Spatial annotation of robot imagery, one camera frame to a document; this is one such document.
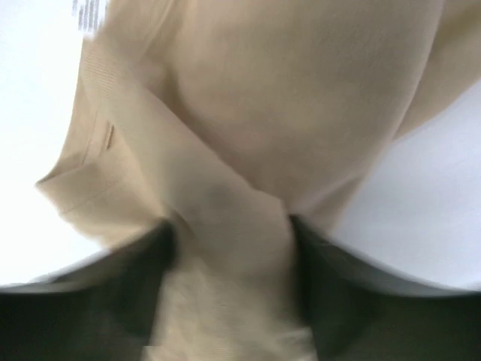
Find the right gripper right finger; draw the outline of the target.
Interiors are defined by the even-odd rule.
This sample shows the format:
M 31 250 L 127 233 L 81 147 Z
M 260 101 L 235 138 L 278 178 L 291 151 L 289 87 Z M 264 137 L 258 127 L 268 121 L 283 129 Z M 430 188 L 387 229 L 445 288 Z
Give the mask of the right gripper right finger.
M 298 308 L 317 360 L 478 360 L 480 294 L 394 275 L 334 245 L 299 216 Z

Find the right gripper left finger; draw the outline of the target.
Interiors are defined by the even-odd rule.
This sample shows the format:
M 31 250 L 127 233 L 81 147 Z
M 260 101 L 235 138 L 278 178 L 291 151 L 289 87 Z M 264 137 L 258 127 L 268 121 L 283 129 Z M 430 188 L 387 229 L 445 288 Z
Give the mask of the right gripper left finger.
M 3 287 L 2 361 L 140 360 L 175 253 L 174 230 L 161 223 L 82 268 Z

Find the beige t shirt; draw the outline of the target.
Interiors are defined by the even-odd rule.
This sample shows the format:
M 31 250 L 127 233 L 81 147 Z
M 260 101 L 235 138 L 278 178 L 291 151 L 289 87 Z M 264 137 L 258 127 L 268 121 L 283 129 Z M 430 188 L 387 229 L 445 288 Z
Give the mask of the beige t shirt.
M 140 360 L 317 360 L 292 215 L 480 294 L 479 79 L 478 1 L 113 1 L 37 187 L 112 253 L 172 226 Z

